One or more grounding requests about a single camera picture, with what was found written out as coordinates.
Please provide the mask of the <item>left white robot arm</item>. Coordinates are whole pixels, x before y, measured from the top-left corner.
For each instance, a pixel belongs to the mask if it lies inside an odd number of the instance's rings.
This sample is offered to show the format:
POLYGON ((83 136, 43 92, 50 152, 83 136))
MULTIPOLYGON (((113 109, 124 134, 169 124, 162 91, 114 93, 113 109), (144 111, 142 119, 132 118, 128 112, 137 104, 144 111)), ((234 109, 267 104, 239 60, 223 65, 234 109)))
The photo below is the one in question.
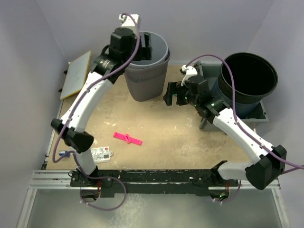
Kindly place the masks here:
POLYGON ((91 114, 132 61, 151 58, 150 33, 115 29, 110 44, 94 58, 87 80, 69 110, 60 119, 52 120, 51 126, 58 133, 58 139, 63 139, 77 158, 78 167, 83 171, 81 181, 86 186, 93 186, 98 180, 97 166, 91 154, 94 137, 85 131, 91 114))

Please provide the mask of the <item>light grey round bin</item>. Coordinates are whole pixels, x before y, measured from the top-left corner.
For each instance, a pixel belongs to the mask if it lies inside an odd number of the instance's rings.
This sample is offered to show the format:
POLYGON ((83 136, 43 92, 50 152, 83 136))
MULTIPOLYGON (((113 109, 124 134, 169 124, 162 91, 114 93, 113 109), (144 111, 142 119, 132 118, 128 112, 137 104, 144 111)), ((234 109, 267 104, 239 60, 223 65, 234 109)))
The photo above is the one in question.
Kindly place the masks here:
POLYGON ((152 59, 142 60, 142 61, 132 61, 128 66, 130 69, 145 69, 145 68, 154 67, 164 62, 168 55, 169 52, 168 44, 162 36, 150 31, 141 31, 140 35, 142 42, 144 42, 145 33, 150 35, 149 42, 152 47, 152 59))

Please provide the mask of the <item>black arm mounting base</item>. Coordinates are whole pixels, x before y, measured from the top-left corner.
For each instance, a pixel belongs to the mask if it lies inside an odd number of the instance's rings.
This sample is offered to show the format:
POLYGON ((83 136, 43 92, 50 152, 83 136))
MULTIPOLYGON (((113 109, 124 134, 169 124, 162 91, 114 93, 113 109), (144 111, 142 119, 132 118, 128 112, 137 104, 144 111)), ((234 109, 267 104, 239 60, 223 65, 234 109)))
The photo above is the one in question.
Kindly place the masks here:
POLYGON ((227 186, 236 187, 238 181, 224 180, 215 169, 209 170, 99 170, 101 198, 113 198, 124 194, 123 186, 112 178, 119 179, 128 194, 194 194, 209 196, 209 190, 216 189, 216 195, 227 186))

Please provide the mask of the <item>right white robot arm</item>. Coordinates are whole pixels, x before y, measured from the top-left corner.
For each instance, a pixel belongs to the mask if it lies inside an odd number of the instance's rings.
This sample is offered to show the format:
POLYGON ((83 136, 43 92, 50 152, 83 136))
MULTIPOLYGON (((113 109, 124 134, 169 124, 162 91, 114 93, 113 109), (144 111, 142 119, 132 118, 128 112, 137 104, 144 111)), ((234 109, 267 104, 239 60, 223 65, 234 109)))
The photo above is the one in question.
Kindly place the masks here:
POLYGON ((222 186, 230 179, 245 180, 263 190, 283 174, 286 149, 281 145, 273 146, 235 117, 228 103, 211 94, 207 80, 191 76, 186 81, 169 82, 163 96, 167 106, 172 105, 173 95, 177 96, 177 105, 194 106, 199 116, 230 136, 249 158, 245 163, 226 161, 221 164, 211 174, 215 185, 222 186))

